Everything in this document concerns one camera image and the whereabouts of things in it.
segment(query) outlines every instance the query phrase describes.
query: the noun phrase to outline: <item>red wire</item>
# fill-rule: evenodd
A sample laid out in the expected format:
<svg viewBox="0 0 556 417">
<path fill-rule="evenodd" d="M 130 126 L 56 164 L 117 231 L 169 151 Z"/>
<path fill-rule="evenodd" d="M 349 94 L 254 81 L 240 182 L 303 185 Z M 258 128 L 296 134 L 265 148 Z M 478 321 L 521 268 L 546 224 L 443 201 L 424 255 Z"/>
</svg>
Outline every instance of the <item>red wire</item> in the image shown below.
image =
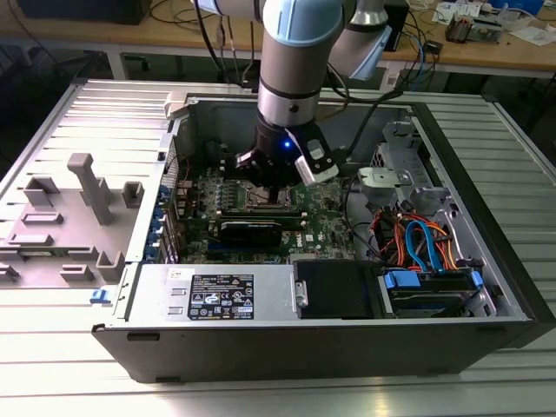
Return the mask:
<svg viewBox="0 0 556 417">
<path fill-rule="evenodd" d="M 390 242 L 388 242 L 386 245 L 384 245 L 384 248 L 381 249 L 380 253 L 384 252 L 386 249 L 388 249 L 388 246 L 390 246 L 392 243 L 394 243 L 395 239 L 390 239 Z"/>
</svg>

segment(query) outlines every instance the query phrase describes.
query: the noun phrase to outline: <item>power supply label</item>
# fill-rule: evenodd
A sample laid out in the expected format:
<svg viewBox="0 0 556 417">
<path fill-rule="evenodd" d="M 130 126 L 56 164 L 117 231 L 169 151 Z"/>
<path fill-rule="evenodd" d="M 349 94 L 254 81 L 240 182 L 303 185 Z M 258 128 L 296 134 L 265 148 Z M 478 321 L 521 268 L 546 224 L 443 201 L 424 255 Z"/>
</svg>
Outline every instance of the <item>power supply label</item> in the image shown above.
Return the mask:
<svg viewBox="0 0 556 417">
<path fill-rule="evenodd" d="M 189 292 L 191 320 L 253 320 L 252 275 L 193 275 Z"/>
</svg>

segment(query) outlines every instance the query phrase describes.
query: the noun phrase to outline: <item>orange wire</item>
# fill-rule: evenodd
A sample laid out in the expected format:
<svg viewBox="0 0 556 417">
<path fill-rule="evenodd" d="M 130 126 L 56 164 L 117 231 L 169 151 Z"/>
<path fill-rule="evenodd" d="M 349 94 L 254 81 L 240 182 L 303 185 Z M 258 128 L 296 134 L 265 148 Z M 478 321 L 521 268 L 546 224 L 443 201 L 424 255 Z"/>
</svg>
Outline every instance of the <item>orange wire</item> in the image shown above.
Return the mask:
<svg viewBox="0 0 556 417">
<path fill-rule="evenodd" d="M 450 256 L 450 261 L 452 262 L 453 268 L 458 269 L 458 266 L 455 264 L 455 261 L 453 260 L 452 243 L 450 241 L 448 241 L 448 255 Z"/>
<path fill-rule="evenodd" d="M 444 260 L 444 268 L 450 269 L 450 264 L 448 263 L 448 259 L 446 258 L 446 253 L 444 252 L 444 250 L 442 250 L 438 242 L 435 242 L 434 245 L 436 246 L 436 248 L 438 248 L 438 250 L 442 254 L 442 259 Z"/>
</svg>

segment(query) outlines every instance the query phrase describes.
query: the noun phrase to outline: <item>cable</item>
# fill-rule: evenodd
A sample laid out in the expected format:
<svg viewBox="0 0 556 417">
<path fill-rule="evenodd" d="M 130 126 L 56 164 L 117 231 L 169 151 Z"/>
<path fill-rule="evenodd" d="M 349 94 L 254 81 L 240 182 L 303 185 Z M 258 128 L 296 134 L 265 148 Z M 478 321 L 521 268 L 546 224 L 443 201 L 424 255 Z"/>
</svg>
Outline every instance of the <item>cable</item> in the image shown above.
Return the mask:
<svg viewBox="0 0 556 417">
<path fill-rule="evenodd" d="M 172 17 L 174 18 L 174 20 L 166 20 L 166 19 L 162 19 L 161 17 L 157 17 L 155 16 L 155 10 L 157 10 L 160 6 L 162 6 L 165 3 L 168 3 L 170 5 L 170 9 L 172 10 Z M 149 16 L 152 17 L 153 19 L 155 19 L 157 22 L 161 22 L 161 23 L 171 23 L 171 24 L 176 24 L 178 27 L 183 28 L 182 26 L 179 26 L 182 23 L 188 23 L 188 24 L 197 24 L 197 19 L 196 18 L 192 18 L 192 19 L 188 19 L 188 20 L 182 20 L 180 18 L 180 15 L 182 13 L 186 13 L 188 11 L 194 11 L 195 8 L 188 8 L 188 9 L 183 9 L 180 11 L 177 11 L 176 13 L 174 12 L 174 7 L 173 7 L 173 2 L 172 0 L 161 0 L 160 2 L 158 2 L 157 4 L 155 4 L 154 6 L 152 6 L 149 9 Z M 209 13 L 206 16 L 202 17 L 202 20 L 207 19 L 209 17 L 215 16 L 214 13 Z"/>
<path fill-rule="evenodd" d="M 349 104 L 349 100 L 350 100 L 348 85 L 346 84 L 344 79 L 341 77 L 340 73 L 336 70 L 336 68 L 334 68 L 332 66 L 331 63 L 328 63 L 328 70 L 336 77 L 336 79 L 340 82 L 341 87 L 344 89 L 344 103 L 338 109 L 332 110 L 327 115 L 319 117 L 317 122 L 322 122 L 323 120 L 327 120 L 332 116 L 336 116 L 336 115 L 340 114 L 342 111 L 344 111 L 345 109 L 348 108 L 347 105 Z"/>
<path fill-rule="evenodd" d="M 218 63 L 218 58 L 216 58 L 215 50 L 209 40 L 209 35 L 207 35 L 207 28 L 205 28 L 205 23 L 202 20 L 201 9 L 199 8 L 199 0 L 193 0 L 193 5 L 195 6 L 195 13 L 197 15 L 197 22 L 199 23 L 199 28 L 201 29 L 202 40 L 205 42 L 208 53 L 212 58 L 213 63 L 219 71 L 223 71 L 220 64 Z"/>
<path fill-rule="evenodd" d="M 232 55 L 234 56 L 235 80 L 241 86 L 242 80 L 240 80 L 240 69 L 237 66 L 237 55 L 235 53 L 235 46 L 234 46 L 234 31 L 232 31 L 232 23 L 229 16 L 226 16 L 226 23 L 228 24 L 229 44 L 232 47 Z"/>
<path fill-rule="evenodd" d="M 47 50 L 44 47 L 44 45 L 25 27 L 21 19 L 17 16 L 16 11 L 14 10 L 14 6 L 11 3 L 11 0 L 8 0 L 8 7 L 10 8 L 11 15 L 14 17 L 14 19 L 16 19 L 17 24 L 19 24 L 19 26 L 21 27 L 21 29 L 23 29 L 23 31 L 27 34 L 27 36 L 30 37 L 39 46 L 39 48 L 41 48 L 44 52 L 46 52 L 46 54 L 50 57 L 50 59 L 52 59 L 52 61 L 54 62 L 54 64 L 56 64 L 57 67 L 59 67 L 63 72 L 66 73 L 66 75 L 69 76 L 70 73 L 68 73 L 68 71 L 66 71 L 60 65 L 60 63 L 54 58 L 54 56 L 50 53 L 50 51 Z"/>
<path fill-rule="evenodd" d="M 253 22 L 249 22 L 249 32 L 251 35 L 251 60 L 249 61 L 247 68 L 243 70 L 241 80 L 242 85 L 247 82 L 247 73 L 251 70 L 253 64 L 255 63 L 255 29 L 253 28 Z"/>
<path fill-rule="evenodd" d="M 406 0 L 409 9 L 415 11 L 427 11 L 428 2 L 427 0 Z"/>
<path fill-rule="evenodd" d="M 407 32 L 401 32 L 401 34 L 413 39 L 415 42 L 417 42 L 417 46 L 419 46 L 420 67 L 419 67 L 419 73 L 417 75 L 417 81 L 416 83 L 412 83 L 411 90 L 414 91 L 414 88 L 421 83 L 421 78 L 423 75 L 423 67 L 425 66 L 425 51 L 423 50 L 423 45 L 421 44 L 420 39 L 418 39 L 417 36 Z"/>
<path fill-rule="evenodd" d="M 354 182 L 355 180 L 357 180 L 357 175 L 354 175 L 354 177 L 351 179 L 349 185 L 347 186 L 347 191 L 346 194 L 344 195 L 343 201 L 342 201 L 342 206 L 344 209 L 344 220 L 347 223 L 347 228 L 351 231 L 351 234 L 354 238 L 356 238 L 358 241 L 360 241 L 361 243 L 363 243 L 367 249 L 369 250 L 369 252 L 371 254 L 373 254 L 375 257 L 379 258 L 379 254 L 376 253 L 376 251 L 374 250 L 374 248 L 369 244 L 369 242 L 367 242 L 365 239 L 363 239 L 361 237 L 361 235 L 359 235 L 355 230 L 354 227 L 352 227 L 351 222 L 349 221 L 349 217 L 348 217 L 348 197 L 349 197 L 349 192 L 351 191 L 351 188 L 354 186 Z"/>
<path fill-rule="evenodd" d="M 365 117 L 363 117 L 363 120 L 361 121 L 361 124 L 357 129 L 357 133 L 355 133 L 354 140 L 351 142 L 351 145 L 349 145 L 349 148 L 347 149 L 347 156 L 353 154 L 355 148 L 357 147 L 357 143 L 359 143 L 359 140 L 363 135 L 363 130 L 365 130 L 365 127 L 367 126 L 368 120 L 371 118 L 376 108 L 379 107 L 379 104 L 384 103 L 387 100 L 391 100 L 393 98 L 399 97 L 402 94 L 403 91 L 393 89 L 392 91 L 388 91 L 387 93 L 383 94 L 382 96 L 374 100 L 373 105 L 370 107 Z"/>
<path fill-rule="evenodd" d="M 224 62 L 224 45 L 226 44 L 226 31 L 224 30 L 224 18 L 220 16 L 218 26 L 216 27 L 216 41 L 220 47 L 220 64 L 224 75 L 224 81 L 229 84 L 228 68 Z"/>
</svg>

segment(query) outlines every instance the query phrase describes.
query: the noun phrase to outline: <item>metal slat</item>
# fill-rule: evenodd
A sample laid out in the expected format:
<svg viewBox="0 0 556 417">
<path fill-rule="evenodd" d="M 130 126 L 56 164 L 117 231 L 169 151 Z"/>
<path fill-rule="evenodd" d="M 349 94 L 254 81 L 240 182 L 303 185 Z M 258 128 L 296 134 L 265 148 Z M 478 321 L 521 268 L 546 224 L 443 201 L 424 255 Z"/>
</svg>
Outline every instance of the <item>metal slat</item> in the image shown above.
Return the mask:
<svg viewBox="0 0 556 417">
<path fill-rule="evenodd" d="M 8 234 L 14 228 L 14 224 L 15 223 L 13 221 L 0 220 L 0 239 L 8 237 Z"/>
<path fill-rule="evenodd" d="M 476 130 L 479 131 L 498 131 L 498 132 L 506 132 L 506 126 L 499 121 L 497 122 L 474 122 L 474 123 L 467 123 L 467 122 L 453 122 L 453 121 L 438 121 L 438 125 L 444 130 L 455 130 L 458 131 L 469 131 L 472 130 L 473 132 Z"/>
<path fill-rule="evenodd" d="M 553 360 L 551 355 L 544 356 L 549 361 Z M 60 381 L 57 384 L 49 383 L 52 372 Z M 451 384 L 454 386 L 476 381 L 515 381 L 516 375 L 523 372 L 522 369 L 505 368 L 503 363 L 491 364 L 489 368 L 481 369 L 480 366 L 471 368 L 461 375 L 442 375 L 436 378 L 419 379 L 415 377 L 394 378 L 358 378 L 344 380 L 324 381 L 262 381 L 262 382 L 231 382 L 231 383 L 193 383 L 193 384 L 140 384 L 131 380 L 126 372 L 114 362 L 93 363 L 64 363 L 64 364 L 23 364 L 18 368 L 9 365 L 0 365 L 2 375 L 6 377 L 0 381 L 0 393 L 2 396 L 23 395 L 57 395 L 57 394 L 118 394 L 118 393 L 200 393 L 203 391 L 247 391 L 249 389 L 304 389 L 304 388 L 334 388 L 334 387 L 399 387 L 406 389 L 420 389 L 426 386 L 437 387 L 439 384 Z M 531 380 L 542 381 L 547 374 L 553 372 L 550 367 L 544 366 L 536 372 L 529 373 Z"/>
<path fill-rule="evenodd" d="M 403 384 L 385 387 L 214 389 L 205 387 L 198 393 L 163 392 L 134 395 L 70 395 L 64 397 L 34 396 L 24 400 L 5 399 L 3 411 L 9 415 L 35 415 L 56 404 L 63 415 L 95 415 L 99 404 L 111 410 L 181 417 L 275 417 L 304 415 L 329 417 L 338 415 L 373 415 L 388 417 L 423 417 L 455 415 L 525 417 L 547 414 L 556 409 L 556 382 L 520 381 L 501 384 L 430 384 L 407 387 Z"/>
<path fill-rule="evenodd" d="M 449 122 L 496 122 L 500 123 L 500 118 L 496 116 L 494 113 L 488 113 L 484 115 L 476 115 L 476 114 L 468 114 L 468 113 L 443 113 L 441 111 L 434 111 L 433 117 L 439 123 L 442 121 L 449 121 Z"/>
<path fill-rule="evenodd" d="M 97 137 L 94 145 L 97 149 L 104 150 L 156 150 L 157 140 L 136 139 L 106 139 Z M 80 149 L 83 152 L 91 151 L 90 143 L 87 144 L 80 137 L 51 137 L 44 145 L 45 149 Z"/>
<path fill-rule="evenodd" d="M 33 162 L 27 168 L 27 174 L 44 175 L 44 174 L 65 174 L 71 175 L 68 171 L 68 160 L 64 161 L 47 161 Z M 97 176 L 107 175 L 145 175 L 145 171 L 150 172 L 152 169 L 152 161 L 147 163 L 133 162 L 99 162 L 94 161 L 92 165 L 93 172 Z"/>
<path fill-rule="evenodd" d="M 6 204 L 0 203 L 0 221 L 15 221 L 25 209 L 25 204 Z"/>
<path fill-rule="evenodd" d="M 547 261 L 554 259 L 556 244 L 514 243 L 513 250 L 518 254 L 521 261 Z"/>
<path fill-rule="evenodd" d="M 531 161 L 531 156 L 525 150 L 455 149 L 455 153 L 462 159 L 480 160 L 478 163 L 490 163 L 491 161 Z"/>
<path fill-rule="evenodd" d="M 36 156 L 36 161 L 62 161 L 67 162 L 74 149 L 43 149 Z M 94 163 L 97 162 L 143 162 L 152 163 L 156 161 L 158 153 L 151 151 L 136 150 L 90 150 Z"/>
<path fill-rule="evenodd" d="M 511 243 L 556 243 L 556 232 L 504 231 L 504 235 Z"/>
<path fill-rule="evenodd" d="M 71 109 L 68 110 L 66 116 L 89 116 L 89 117 L 113 117 L 127 119 L 163 119 L 166 120 L 166 116 L 163 111 L 114 111 L 114 110 L 96 110 L 96 109 Z"/>
<path fill-rule="evenodd" d="M 529 275 L 535 280 L 556 280 L 556 261 L 523 262 Z"/>
<path fill-rule="evenodd" d="M 111 308 L 0 308 L 0 334 L 83 332 L 111 316 Z"/>
<path fill-rule="evenodd" d="M 108 139 L 151 139 L 160 141 L 165 129 L 118 129 L 118 128 L 58 128 L 52 137 L 80 137 L 82 140 L 89 138 Z"/>
<path fill-rule="evenodd" d="M 556 211 L 556 197 L 530 197 L 527 199 L 506 196 L 484 196 L 486 205 L 491 210 L 525 210 L 525 211 Z"/>
<path fill-rule="evenodd" d="M 112 360 L 106 349 L 91 336 L 90 328 L 79 334 L 0 334 L 0 364 Z"/>
<path fill-rule="evenodd" d="M 506 184 L 483 182 L 475 184 L 480 194 L 485 196 L 506 195 L 511 197 L 555 197 L 556 188 L 552 185 Z"/>
<path fill-rule="evenodd" d="M 522 184 L 552 184 L 544 173 L 514 172 L 502 170 L 468 169 L 467 173 L 473 182 L 511 182 Z"/>
<path fill-rule="evenodd" d="M 453 148 L 458 149 L 504 149 L 504 150 L 523 150 L 520 143 L 512 141 L 489 141 L 486 139 L 456 139 L 448 140 Z"/>
<path fill-rule="evenodd" d="M 89 299 L 92 293 L 93 290 L 90 288 L 3 289 L 0 291 L 0 308 L 27 306 L 87 306 L 90 308 Z"/>
<path fill-rule="evenodd" d="M 60 127 L 78 127 L 78 128 L 135 128 L 135 129 L 166 129 L 168 121 L 158 119 L 103 119 L 101 117 L 64 117 Z"/>
<path fill-rule="evenodd" d="M 542 169 L 539 165 L 532 161 L 483 161 L 477 159 L 461 159 L 461 163 L 467 170 L 488 169 L 492 171 L 523 171 L 523 172 L 540 172 Z"/>
<path fill-rule="evenodd" d="M 490 130 L 461 130 L 461 129 L 443 129 L 444 135 L 448 139 L 486 139 L 489 141 L 514 141 L 515 138 L 511 133 L 506 131 L 490 131 Z"/>
<path fill-rule="evenodd" d="M 434 112 L 444 112 L 444 113 L 458 113 L 458 114 L 468 114 L 468 115 L 484 115 L 485 113 L 492 113 L 491 109 L 484 104 L 478 104 L 476 106 L 460 106 L 457 104 L 428 104 L 428 109 Z"/>
<path fill-rule="evenodd" d="M 541 228 L 553 231 L 556 228 L 556 217 L 552 213 L 523 213 L 521 211 L 493 211 L 496 221 L 504 230 L 505 226 Z"/>
<path fill-rule="evenodd" d="M 99 91 L 83 89 L 77 100 L 128 100 L 134 102 L 163 102 L 166 101 L 168 93 L 157 91 L 137 93 L 135 91 Z"/>
</svg>

